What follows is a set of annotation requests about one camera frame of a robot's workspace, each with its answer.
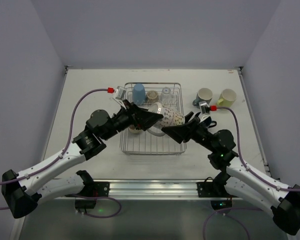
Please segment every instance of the gray wall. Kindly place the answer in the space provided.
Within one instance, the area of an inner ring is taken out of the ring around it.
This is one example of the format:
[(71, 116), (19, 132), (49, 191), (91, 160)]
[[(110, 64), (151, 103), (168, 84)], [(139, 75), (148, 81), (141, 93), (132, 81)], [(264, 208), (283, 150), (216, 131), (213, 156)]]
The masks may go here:
[[(29, 0), (0, 0), (0, 180), (42, 156), (64, 83), (63, 65)], [(1, 195), (0, 206), (6, 206)], [(14, 219), (0, 211), (0, 240)]]
[(280, 0), (32, 0), (76, 68), (243, 66)]
[(271, 172), (300, 185), (300, 0), (281, 2), (243, 78)]

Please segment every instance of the mug handle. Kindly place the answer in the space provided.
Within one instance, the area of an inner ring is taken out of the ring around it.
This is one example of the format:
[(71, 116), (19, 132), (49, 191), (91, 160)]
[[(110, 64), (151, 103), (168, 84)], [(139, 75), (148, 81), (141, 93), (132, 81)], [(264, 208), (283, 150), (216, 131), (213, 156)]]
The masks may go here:
[(192, 105), (195, 106), (195, 107), (198, 107), (199, 106), (199, 100), (197, 100), (197, 99), (193, 100)]
[(147, 132), (156, 137), (163, 137), (164, 135), (166, 135), (164, 132), (155, 132), (155, 131), (152, 131), (150, 128), (147, 129)]
[(219, 100), (216, 102), (216, 104), (219, 106), (220, 103), (222, 103), (223, 101), (224, 101), (223, 98), (221, 98), (221, 99), (219, 99)]

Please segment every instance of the metal wire basket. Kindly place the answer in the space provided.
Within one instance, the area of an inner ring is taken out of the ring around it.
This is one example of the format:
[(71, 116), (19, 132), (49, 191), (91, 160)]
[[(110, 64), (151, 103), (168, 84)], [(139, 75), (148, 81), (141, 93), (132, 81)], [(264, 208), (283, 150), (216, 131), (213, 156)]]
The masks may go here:
[[(184, 114), (181, 85), (177, 82), (128, 82), (124, 85), (126, 88), (125, 98), (132, 102), (132, 94), (135, 84), (143, 84), (145, 92), (150, 90), (157, 91), (159, 99), (164, 87), (171, 89), (171, 101), (165, 102), (166, 107), (170, 107), (175, 111)], [(152, 103), (145, 103), (141, 108), (148, 109)], [(151, 130), (155, 133), (161, 131), (155, 127)], [(178, 144), (168, 135), (155, 136), (147, 131), (142, 131), (138, 134), (130, 132), (125, 129), (120, 135), (120, 148), (122, 152), (128, 155), (179, 155), (186, 151), (187, 145), (185, 143)]]

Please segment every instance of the red connector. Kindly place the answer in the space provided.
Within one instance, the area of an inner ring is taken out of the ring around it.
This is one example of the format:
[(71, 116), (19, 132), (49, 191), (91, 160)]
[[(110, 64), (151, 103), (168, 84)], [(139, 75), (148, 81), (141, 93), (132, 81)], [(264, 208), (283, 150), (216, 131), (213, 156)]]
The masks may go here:
[(108, 93), (113, 94), (115, 92), (115, 89), (112, 87), (108, 87)]
[(217, 111), (217, 106), (216, 105), (210, 106), (210, 111), (212, 112)]

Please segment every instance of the beige cup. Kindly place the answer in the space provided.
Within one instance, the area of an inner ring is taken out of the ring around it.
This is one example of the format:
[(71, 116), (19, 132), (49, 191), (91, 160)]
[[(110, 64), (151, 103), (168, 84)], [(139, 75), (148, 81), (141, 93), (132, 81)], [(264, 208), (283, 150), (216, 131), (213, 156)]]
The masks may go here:
[(218, 107), (228, 107), (230, 108), (232, 104), (236, 101), (237, 94), (232, 89), (225, 89), (221, 92), (219, 100), (216, 102)]

